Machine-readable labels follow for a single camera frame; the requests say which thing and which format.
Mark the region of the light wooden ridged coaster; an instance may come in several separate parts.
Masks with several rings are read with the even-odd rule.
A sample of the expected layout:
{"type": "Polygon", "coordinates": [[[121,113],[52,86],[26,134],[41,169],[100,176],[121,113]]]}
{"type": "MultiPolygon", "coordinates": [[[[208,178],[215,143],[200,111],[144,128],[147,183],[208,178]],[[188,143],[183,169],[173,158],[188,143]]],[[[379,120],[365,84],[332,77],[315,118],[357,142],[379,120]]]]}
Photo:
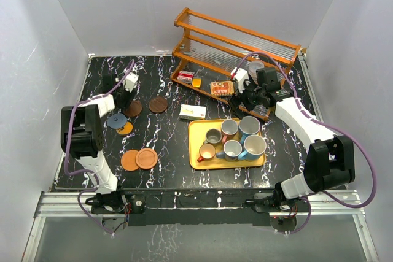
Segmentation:
{"type": "Polygon", "coordinates": [[[158,161],[158,155],[151,148],[143,148],[136,154],[136,164],[141,169],[151,169],[158,161]]]}

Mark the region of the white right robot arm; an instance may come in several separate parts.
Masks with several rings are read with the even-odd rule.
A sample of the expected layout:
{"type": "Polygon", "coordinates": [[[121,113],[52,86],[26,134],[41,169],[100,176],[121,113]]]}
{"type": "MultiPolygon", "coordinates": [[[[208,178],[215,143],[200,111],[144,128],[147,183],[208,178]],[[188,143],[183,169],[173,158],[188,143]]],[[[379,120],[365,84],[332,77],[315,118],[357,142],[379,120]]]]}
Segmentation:
{"type": "Polygon", "coordinates": [[[240,105],[248,111],[259,105],[273,107],[275,116],[295,133],[306,149],[303,171],[275,185],[273,201],[279,210],[289,210],[301,196],[354,181],[353,141],[316,123],[294,91],[282,88],[275,68],[258,69],[257,80],[253,80],[245,69],[234,69],[230,75],[236,83],[236,91],[229,103],[236,116],[241,115],[240,105]]]}

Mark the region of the orange black paper coaster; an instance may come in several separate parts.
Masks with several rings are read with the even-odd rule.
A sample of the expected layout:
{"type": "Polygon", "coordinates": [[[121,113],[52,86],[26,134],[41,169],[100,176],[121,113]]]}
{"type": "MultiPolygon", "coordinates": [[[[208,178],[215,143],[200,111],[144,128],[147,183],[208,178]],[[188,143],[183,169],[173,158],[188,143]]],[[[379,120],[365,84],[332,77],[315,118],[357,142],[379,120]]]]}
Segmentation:
{"type": "Polygon", "coordinates": [[[131,122],[126,122],[125,125],[116,130],[117,134],[121,136],[126,136],[133,131],[133,124],[131,122]]]}

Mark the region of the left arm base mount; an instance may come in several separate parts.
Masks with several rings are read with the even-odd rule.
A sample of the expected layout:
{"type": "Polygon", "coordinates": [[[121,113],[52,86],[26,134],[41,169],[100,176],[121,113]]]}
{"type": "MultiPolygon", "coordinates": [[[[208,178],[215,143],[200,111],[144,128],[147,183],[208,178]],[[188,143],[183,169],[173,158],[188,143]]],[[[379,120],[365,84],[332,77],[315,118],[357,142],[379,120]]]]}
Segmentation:
{"type": "Polygon", "coordinates": [[[137,219],[143,217],[146,211],[146,197],[141,194],[131,194],[125,191],[97,193],[87,198],[85,204],[90,206],[94,214],[113,213],[124,214],[127,226],[137,226],[137,219]]]}

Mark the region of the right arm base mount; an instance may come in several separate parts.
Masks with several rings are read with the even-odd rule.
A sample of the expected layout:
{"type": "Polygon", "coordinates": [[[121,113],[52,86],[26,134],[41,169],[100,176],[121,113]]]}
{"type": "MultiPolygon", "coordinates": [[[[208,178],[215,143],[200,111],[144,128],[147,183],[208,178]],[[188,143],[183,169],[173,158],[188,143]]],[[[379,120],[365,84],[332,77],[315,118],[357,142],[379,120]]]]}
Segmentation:
{"type": "Polygon", "coordinates": [[[308,215],[306,218],[306,221],[304,222],[303,226],[305,226],[308,221],[310,220],[311,217],[311,204],[309,203],[309,200],[306,196],[295,196],[294,198],[292,197],[286,197],[284,194],[284,189],[281,186],[282,182],[278,182],[274,186],[273,194],[271,196],[266,196],[262,199],[257,199],[256,197],[252,199],[246,199],[244,202],[244,205],[246,207],[251,207],[252,210],[256,212],[256,207],[267,207],[267,208],[275,208],[279,209],[282,206],[288,205],[290,209],[296,205],[300,201],[304,201],[307,206],[308,206],[308,215]]]}

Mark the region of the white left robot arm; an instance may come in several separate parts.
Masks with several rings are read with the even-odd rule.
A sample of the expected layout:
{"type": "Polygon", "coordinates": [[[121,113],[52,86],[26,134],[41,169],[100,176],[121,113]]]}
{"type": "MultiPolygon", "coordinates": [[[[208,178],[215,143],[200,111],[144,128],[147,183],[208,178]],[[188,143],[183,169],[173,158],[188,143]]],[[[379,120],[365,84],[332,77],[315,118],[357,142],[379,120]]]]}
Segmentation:
{"type": "Polygon", "coordinates": [[[77,106],[61,110],[61,139],[64,152],[80,163],[89,173],[97,193],[108,194],[105,204],[113,212],[126,207],[126,196],[117,190],[118,180],[104,157],[104,134],[101,119],[115,108],[130,106],[138,75],[129,73],[123,79],[115,74],[103,76],[103,94],[87,99],[77,106]]]}

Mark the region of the blue paper coaster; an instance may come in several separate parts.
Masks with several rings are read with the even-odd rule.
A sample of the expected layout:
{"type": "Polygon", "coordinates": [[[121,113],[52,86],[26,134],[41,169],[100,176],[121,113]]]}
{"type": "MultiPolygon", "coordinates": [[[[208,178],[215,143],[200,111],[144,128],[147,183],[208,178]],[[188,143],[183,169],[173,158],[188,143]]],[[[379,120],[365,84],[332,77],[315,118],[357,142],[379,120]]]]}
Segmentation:
{"type": "Polygon", "coordinates": [[[126,125],[127,121],[124,114],[116,113],[107,118],[107,126],[112,129],[120,129],[126,125]]]}

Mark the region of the plain orange wooden coaster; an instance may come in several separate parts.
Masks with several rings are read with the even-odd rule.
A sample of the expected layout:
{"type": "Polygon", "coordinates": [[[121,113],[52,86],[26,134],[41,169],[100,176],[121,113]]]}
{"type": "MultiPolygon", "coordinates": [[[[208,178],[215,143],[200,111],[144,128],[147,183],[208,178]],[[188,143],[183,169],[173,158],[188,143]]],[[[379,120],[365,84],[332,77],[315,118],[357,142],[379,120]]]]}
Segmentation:
{"type": "Polygon", "coordinates": [[[120,162],[124,170],[136,171],[139,169],[139,166],[136,163],[137,154],[138,150],[129,150],[122,155],[120,162]]]}

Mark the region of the dark walnut coaster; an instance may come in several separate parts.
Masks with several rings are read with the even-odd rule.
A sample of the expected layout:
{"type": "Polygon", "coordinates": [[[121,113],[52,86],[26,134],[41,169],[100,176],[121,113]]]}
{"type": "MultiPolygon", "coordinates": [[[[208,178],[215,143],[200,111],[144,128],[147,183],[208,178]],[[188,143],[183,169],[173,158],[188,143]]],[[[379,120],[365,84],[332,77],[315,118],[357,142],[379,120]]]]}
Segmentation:
{"type": "Polygon", "coordinates": [[[128,118],[137,117],[141,112],[142,104],[137,100],[132,101],[128,107],[122,109],[122,113],[128,118]]]}
{"type": "Polygon", "coordinates": [[[149,110],[155,114],[160,114],[168,108],[168,101],[161,96],[156,96],[149,101],[149,110]]]}

